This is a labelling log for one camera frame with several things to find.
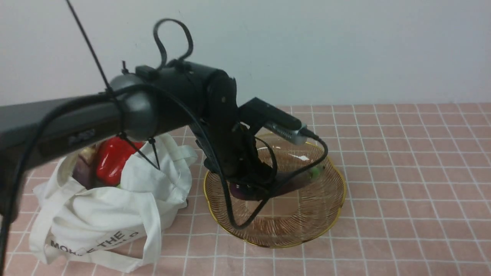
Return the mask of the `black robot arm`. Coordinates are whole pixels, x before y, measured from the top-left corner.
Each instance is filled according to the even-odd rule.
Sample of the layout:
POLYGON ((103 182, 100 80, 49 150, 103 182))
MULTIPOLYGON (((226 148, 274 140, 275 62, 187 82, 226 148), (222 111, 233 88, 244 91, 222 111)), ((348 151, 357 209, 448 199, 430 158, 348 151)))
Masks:
POLYGON ((236 103, 237 84, 223 70, 171 61, 137 67, 111 82, 113 95, 1 107, 1 215, 19 213, 23 173, 106 138, 124 133, 143 141, 189 126, 207 155, 207 168, 234 181, 269 182, 254 135, 265 127, 283 138, 300 120, 258 98, 236 103))

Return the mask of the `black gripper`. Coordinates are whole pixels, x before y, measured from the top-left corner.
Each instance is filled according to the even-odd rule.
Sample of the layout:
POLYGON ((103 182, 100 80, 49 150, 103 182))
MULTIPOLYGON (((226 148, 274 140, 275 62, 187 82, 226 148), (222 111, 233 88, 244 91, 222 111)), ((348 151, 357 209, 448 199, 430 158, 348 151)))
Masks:
POLYGON ((231 192, 269 192, 277 183, 277 167, 260 160, 256 136, 243 123, 203 123, 207 136, 202 137, 205 167, 220 172, 230 183, 231 192))

